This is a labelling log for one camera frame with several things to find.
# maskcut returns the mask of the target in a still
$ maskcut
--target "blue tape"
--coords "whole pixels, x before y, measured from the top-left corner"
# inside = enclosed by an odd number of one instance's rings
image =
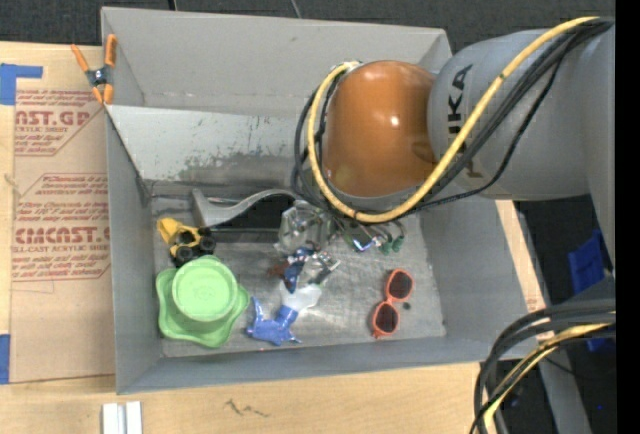
[[[0,334],[0,384],[9,384],[9,341],[8,334]]]
[[[16,104],[16,80],[19,78],[42,78],[42,66],[19,66],[0,64],[0,104]]]

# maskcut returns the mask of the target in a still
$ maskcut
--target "blue object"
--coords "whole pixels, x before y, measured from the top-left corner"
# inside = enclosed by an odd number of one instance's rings
[[[258,299],[252,297],[256,317],[253,324],[247,327],[247,334],[257,340],[271,342],[278,347],[284,341],[300,343],[291,333],[289,326],[298,318],[298,312],[288,306],[280,306],[275,319],[265,319]]]
[[[315,253],[315,249],[310,247],[299,247],[295,252],[287,258],[289,266],[283,273],[284,286],[290,293],[296,291],[298,286],[298,276],[304,268],[307,258]]]
[[[593,230],[591,238],[578,249],[570,252],[568,257],[574,294],[579,294],[602,281],[607,259],[607,249],[602,232]],[[603,351],[611,348],[612,345],[611,340],[603,338],[587,341],[587,347],[591,352]]]
[[[16,79],[42,78],[42,66],[0,64],[0,104],[16,104]]]
[[[0,334],[0,384],[9,384],[9,341],[8,334]]]

